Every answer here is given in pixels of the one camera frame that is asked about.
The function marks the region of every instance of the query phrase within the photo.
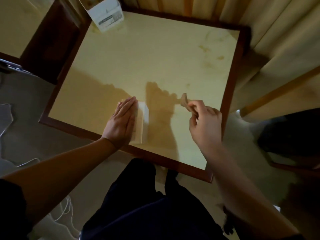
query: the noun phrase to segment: wooden table edge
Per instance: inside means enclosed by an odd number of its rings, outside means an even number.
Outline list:
[[[194,24],[201,24],[201,25],[206,25],[206,26],[211,26],[211,27],[216,27],[216,28],[226,28],[226,29],[233,29],[233,30],[240,30],[239,38],[237,41],[237,45],[235,48],[232,64],[230,67],[230,72],[226,84],[226,89],[223,95],[222,99],[222,105],[221,105],[221,113],[222,113],[222,133],[224,132],[225,125],[227,122],[228,118],[228,113],[230,109],[230,104],[232,101],[232,96],[235,88],[235,84],[237,81],[237,67],[238,64],[241,60],[244,46],[246,44],[246,40],[248,38],[248,35],[250,35],[250,32],[248,33],[248,28],[243,27],[243,26],[234,26],[230,24],[222,24],[222,23],[216,23],[212,22],[210,20],[200,20],[200,19],[195,19],[195,18],[190,18],[190,17],[183,17],[183,16],[177,16],[177,15],[172,15],[172,14],[166,14],[166,13],[158,13],[154,11],[148,11],[148,10],[142,10],[142,9],[129,9],[129,8],[124,8],[124,11],[128,12],[134,12],[138,14],[143,14],[143,15],[150,15],[150,16],[155,16],[155,17],[160,17],[160,18],[167,18],[167,19],[172,19],[172,20],[178,20],[182,22],[190,22]],[[58,76],[58,83],[55,86],[48,103],[39,119],[39,123],[53,127],[55,129],[64,131],[68,134],[72,134],[77,137],[81,138],[87,138],[90,140],[98,140],[101,135],[98,135],[94,132],[81,129],[79,127],[64,123],[62,121],[53,119],[49,117],[49,113],[51,108],[53,107],[54,101],[56,97],[58,96],[58,93],[60,91],[60,88],[62,87],[62,84],[69,72],[69,69],[74,61],[74,58],[77,55],[77,52],[82,44],[82,41],[87,33],[87,30],[91,24],[91,20],[88,19],[86,20],[80,27],[80,34],[74,44],[74,47],[70,53],[70,56],[67,58],[66,63],[64,64],[59,76]],[[193,167],[191,165],[137,148],[132,145],[127,145],[123,148],[121,148],[122,151],[130,153],[134,155],[135,157],[140,157],[142,159],[148,160],[156,165],[160,165],[163,167],[166,167],[168,169],[173,169],[178,171],[179,173],[186,174],[190,177],[197,178],[199,180],[211,183],[213,180],[213,173],[208,167],[208,164],[206,165],[205,170],[199,169],[196,167]]]

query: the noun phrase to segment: table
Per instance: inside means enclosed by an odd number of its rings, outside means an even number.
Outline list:
[[[180,97],[220,108],[224,129],[246,30],[145,10],[124,18],[104,33],[82,28],[40,122],[97,140],[117,102],[136,96],[149,108],[148,141],[122,150],[211,182]]]

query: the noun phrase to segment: barcode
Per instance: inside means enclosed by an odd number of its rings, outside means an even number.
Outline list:
[[[115,13],[112,15],[112,17],[113,17],[114,22],[118,21],[119,19],[122,18],[121,11],[115,12]]]

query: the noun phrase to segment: table top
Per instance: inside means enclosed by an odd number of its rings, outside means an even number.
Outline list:
[[[104,33],[92,23],[48,117],[101,135],[117,102],[136,96],[149,127],[133,146],[205,170],[180,97],[221,108],[239,32],[133,12]]]

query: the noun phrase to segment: dark pants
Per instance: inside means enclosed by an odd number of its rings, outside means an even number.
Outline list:
[[[164,196],[155,189],[155,166],[139,158],[132,159],[110,186],[101,208],[90,218],[83,229],[92,229],[97,222],[99,225],[106,226],[134,209],[163,197],[169,197],[177,214],[181,217],[190,219],[209,236],[222,235],[221,227],[214,222],[202,203],[185,187],[179,185],[175,178],[176,174],[174,171],[168,171],[164,186],[166,196]]]

